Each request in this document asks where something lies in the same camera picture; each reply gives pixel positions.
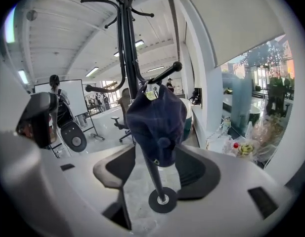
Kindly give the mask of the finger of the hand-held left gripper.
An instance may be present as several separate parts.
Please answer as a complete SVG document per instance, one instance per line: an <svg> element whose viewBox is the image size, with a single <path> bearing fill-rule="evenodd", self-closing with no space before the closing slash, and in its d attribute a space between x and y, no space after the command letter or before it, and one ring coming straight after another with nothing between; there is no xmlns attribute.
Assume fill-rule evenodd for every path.
<svg viewBox="0 0 305 237"><path fill-rule="evenodd" d="M33 140L39 148L48 147L51 144L50 115L57 110L57 107L56 94L50 92L31 94L16 132Z"/></svg>

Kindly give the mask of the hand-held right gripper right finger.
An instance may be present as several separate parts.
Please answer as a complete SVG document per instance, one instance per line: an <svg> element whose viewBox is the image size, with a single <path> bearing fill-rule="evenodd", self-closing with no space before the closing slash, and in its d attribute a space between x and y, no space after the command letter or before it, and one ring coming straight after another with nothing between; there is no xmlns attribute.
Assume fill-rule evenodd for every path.
<svg viewBox="0 0 305 237"><path fill-rule="evenodd" d="M181 189L178 200L198 200L206 197L220 182L218 165L209 158L196 153L195 147L185 145L175 148L175 167Z"/></svg>

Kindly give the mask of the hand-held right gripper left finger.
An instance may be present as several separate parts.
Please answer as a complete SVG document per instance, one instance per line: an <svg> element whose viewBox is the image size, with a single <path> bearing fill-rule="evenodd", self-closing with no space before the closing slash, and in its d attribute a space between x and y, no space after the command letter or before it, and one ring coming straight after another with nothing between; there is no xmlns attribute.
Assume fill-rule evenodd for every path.
<svg viewBox="0 0 305 237"><path fill-rule="evenodd" d="M93 174L104 187L121 190L134 166L135 145L128 145L97 162Z"/></svg>

